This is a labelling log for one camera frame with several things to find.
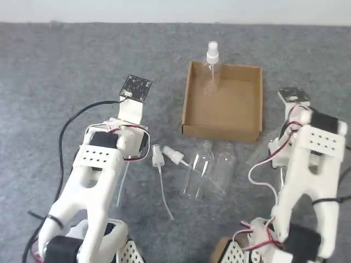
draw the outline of white wire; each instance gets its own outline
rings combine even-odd
[[[235,237],[236,237],[237,235],[239,235],[239,234],[242,234],[242,233],[250,234],[250,233],[252,233],[252,232],[253,232],[253,230],[250,230],[250,229],[243,229],[243,230],[236,231],[236,232],[234,233],[234,235],[233,235],[232,241],[234,242],[234,241],[235,241]]]
[[[163,203],[165,204],[165,207],[166,207],[166,209],[167,209],[167,212],[168,212],[168,214],[169,214],[169,217],[171,218],[171,220],[174,220],[174,217],[173,217],[173,215],[172,215],[172,213],[171,213],[171,211],[170,211],[170,209],[169,209],[169,207],[168,207],[168,205],[167,205],[166,198],[165,198],[165,193],[164,193],[164,191],[163,191],[162,171],[161,171],[161,167],[160,167],[160,166],[158,166],[158,174],[160,175],[161,192],[162,192]]]
[[[111,127],[110,127],[107,123],[92,124],[92,125],[89,125],[89,126],[86,128],[86,132],[84,133],[84,135],[88,133],[88,131],[89,131],[89,129],[90,129],[91,127],[96,127],[96,126],[101,126],[101,125],[107,126],[109,130],[111,129]]]
[[[252,173],[252,171],[254,170],[254,168],[256,168],[256,167],[258,167],[258,166],[260,166],[260,165],[262,165],[262,164],[265,164],[265,163],[270,162],[274,157],[275,157],[275,156],[272,156],[272,157],[268,158],[267,160],[264,160],[264,161],[262,161],[262,162],[260,162],[260,163],[257,163],[257,164],[255,164],[253,167],[251,167],[250,171],[248,171],[247,178],[248,178],[248,180],[250,181],[250,183],[252,183],[252,184],[254,184],[254,185],[262,185],[262,186],[266,186],[266,187],[270,188],[270,189],[272,190],[273,194],[274,194],[275,205],[277,205],[277,204],[278,204],[278,194],[276,193],[275,188],[274,188],[271,184],[269,184],[269,183],[267,183],[267,182],[256,182],[256,181],[254,181],[254,180],[251,178],[251,173]]]
[[[123,178],[122,178],[122,181],[121,181],[120,190],[119,190],[119,192],[118,192],[118,198],[117,198],[117,205],[116,205],[116,207],[118,207],[118,206],[120,205],[121,194],[122,194],[122,188],[123,188],[124,180],[126,179],[128,167],[129,167],[129,162],[127,162],[126,169],[124,170],[124,174],[123,174]]]

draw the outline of white wall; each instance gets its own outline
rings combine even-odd
[[[351,0],[0,0],[0,21],[351,25]]]

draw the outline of circuit board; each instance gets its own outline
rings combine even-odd
[[[144,103],[151,85],[152,81],[129,74],[120,91],[120,96]]]
[[[310,101],[309,95],[300,87],[281,88],[278,93],[286,103],[302,103]]]

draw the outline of cardboard box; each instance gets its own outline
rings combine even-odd
[[[224,64],[219,89],[213,95],[203,93],[201,71],[201,62],[190,62],[182,134],[255,142],[262,132],[262,68]]]

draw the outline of clear plastic bottle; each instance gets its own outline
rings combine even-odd
[[[205,187],[206,178],[209,176],[214,162],[214,156],[211,152],[212,143],[205,141],[203,146],[195,153],[188,169],[186,176],[185,188],[183,194],[200,200]]]
[[[224,196],[228,191],[230,177],[234,175],[236,155],[230,142],[223,143],[213,172],[209,178],[209,188],[212,192]]]
[[[203,92],[206,95],[212,95],[217,92],[220,82],[220,68],[218,43],[210,41],[202,72]]]

